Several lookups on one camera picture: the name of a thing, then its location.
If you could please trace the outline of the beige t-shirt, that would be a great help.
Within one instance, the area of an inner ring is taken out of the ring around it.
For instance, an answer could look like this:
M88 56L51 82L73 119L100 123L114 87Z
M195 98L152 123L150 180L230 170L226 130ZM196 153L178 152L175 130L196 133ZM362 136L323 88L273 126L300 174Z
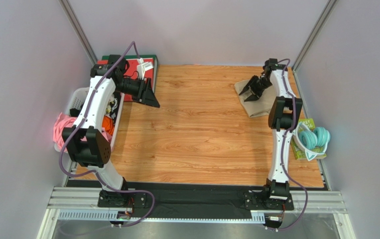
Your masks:
M246 111L249 118L257 118L262 116L269 115L271 108L273 106L273 103L276 98L276 91L273 86L267 88L259 100L256 101L248 101L245 102L244 100L251 95L250 91L247 91L243 93L242 95L239 95L239 93L243 90L243 87L249 82L249 80L243 80L239 81L234 84L235 91L237 93L237 96L239 98L239 101Z

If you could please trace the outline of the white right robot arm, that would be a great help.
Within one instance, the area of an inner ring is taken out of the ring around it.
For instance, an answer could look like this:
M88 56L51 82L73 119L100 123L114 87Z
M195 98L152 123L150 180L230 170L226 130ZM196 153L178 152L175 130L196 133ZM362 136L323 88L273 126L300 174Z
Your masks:
M265 61L260 76L252 76L239 95L248 94L244 102L260 100L264 91L274 87L276 97L268 117L272 130L272 164L266 184L258 194L266 209L281 209L290 198L291 177L288 174L289 150L292 133L299 121L303 101L297 98L288 80L288 65L275 58Z

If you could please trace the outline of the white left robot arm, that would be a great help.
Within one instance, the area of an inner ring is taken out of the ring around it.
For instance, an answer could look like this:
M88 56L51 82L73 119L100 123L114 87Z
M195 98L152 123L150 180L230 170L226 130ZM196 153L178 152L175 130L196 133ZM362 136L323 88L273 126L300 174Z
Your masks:
M145 76L154 68L150 61L136 60L137 78L126 75L129 62L121 55L111 55L106 64L95 64L90 70L90 87L83 107L75 122L62 130L64 145L73 162L94 174L102 185L100 207L131 205L131 192L127 182L111 162L112 147L102 134L102 123L111 96L117 92L132 96L139 104L159 108L151 78Z

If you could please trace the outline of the black floral t-shirt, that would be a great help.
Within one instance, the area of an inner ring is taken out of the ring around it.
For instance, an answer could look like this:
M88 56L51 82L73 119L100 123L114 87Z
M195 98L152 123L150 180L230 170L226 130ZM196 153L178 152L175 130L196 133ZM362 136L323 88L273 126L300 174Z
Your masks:
M87 88L79 88L74 92L72 100L69 104L67 115L71 117L77 117L79 115L83 108L88 91L89 90ZM121 96L119 93L113 93L106 107L105 115L109 116L113 121L116 120L119 114L120 99Z

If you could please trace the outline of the green folder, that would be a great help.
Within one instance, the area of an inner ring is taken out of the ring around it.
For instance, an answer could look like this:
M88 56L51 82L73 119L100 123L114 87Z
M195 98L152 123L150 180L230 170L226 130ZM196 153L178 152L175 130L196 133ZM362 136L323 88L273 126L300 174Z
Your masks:
M101 60L97 61L97 63L113 64L119 59L119 57L120 57L119 55L103 56ZM125 72L125 76L131 77L132 79L136 79L137 78L136 66L138 65L137 56L127 55L124 58L129 63L129 67L126 67L127 71ZM151 78L152 88L153 88L153 91L155 92L156 78L157 78L157 72L158 72L158 66L159 66L158 58L156 55L141 55L141 58L143 58L145 62L151 62L154 65L154 68L152 70L146 71L145 78Z

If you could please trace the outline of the orange t-shirt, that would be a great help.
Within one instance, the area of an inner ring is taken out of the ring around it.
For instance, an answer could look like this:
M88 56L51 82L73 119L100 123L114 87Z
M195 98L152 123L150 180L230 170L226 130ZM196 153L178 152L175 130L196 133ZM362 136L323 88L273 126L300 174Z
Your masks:
M115 131L115 125L114 121L109 116L104 115L102 121L102 129L110 136L113 136Z

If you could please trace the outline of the white laundry basket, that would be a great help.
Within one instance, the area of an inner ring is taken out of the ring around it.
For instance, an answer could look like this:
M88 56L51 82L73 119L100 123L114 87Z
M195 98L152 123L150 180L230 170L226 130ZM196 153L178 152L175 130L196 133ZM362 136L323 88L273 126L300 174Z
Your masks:
M73 125L83 107L89 89L89 87L78 88L73 93L66 112L60 113L57 117L53 127L54 149L57 152L59 152L61 147L64 145L64 140L61 139L62 129ZM108 140L112 150L115 148L115 141L119 129L123 105L123 95L114 93L109 100L105 117L102 120L102 135Z

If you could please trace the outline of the green book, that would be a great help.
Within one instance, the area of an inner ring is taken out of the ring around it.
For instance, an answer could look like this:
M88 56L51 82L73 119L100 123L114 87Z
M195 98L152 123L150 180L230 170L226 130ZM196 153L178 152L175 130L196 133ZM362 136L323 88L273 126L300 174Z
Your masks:
M315 125L313 119L301 119L299 122L305 122L310 129L313 129L314 127L317 127ZM294 139L293 139L293 136L292 136L292 140L291 140L291 148L293 150L293 154L294 154L294 157L295 157L296 160L306 160L302 156L302 151L296 146L296 144L294 142ZM325 156L318 156L317 159L324 159L325 157L326 157L326 155Z

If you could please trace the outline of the teal cat-ear headphones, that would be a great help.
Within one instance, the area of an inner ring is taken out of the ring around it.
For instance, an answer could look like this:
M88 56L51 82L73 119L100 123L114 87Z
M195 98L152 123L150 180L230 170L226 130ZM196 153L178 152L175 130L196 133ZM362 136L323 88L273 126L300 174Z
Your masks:
M302 151L304 159L311 161L317 159L318 156L326 155L331 134L324 127L310 129L305 122L299 122L293 139L296 146Z

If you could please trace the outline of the pink t-shirt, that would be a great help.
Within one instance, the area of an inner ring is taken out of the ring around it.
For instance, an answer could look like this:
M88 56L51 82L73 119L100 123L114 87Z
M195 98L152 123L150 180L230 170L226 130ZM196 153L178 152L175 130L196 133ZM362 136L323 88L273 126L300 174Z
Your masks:
M54 142L55 149L59 152L64 145L64 139L62 138L62 131L65 127L72 127L77 117L71 117L64 113L60 113L53 126L52 140Z

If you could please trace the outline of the aluminium frame rail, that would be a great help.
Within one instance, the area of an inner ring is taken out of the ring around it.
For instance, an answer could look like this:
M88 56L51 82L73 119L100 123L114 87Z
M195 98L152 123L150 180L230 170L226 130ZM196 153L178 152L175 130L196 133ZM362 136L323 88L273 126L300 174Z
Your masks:
M51 193L37 237L125 239L341 238L355 232L338 191L291 188L268 208L259 186L130 182L127 200L101 195L96 181L72 180Z

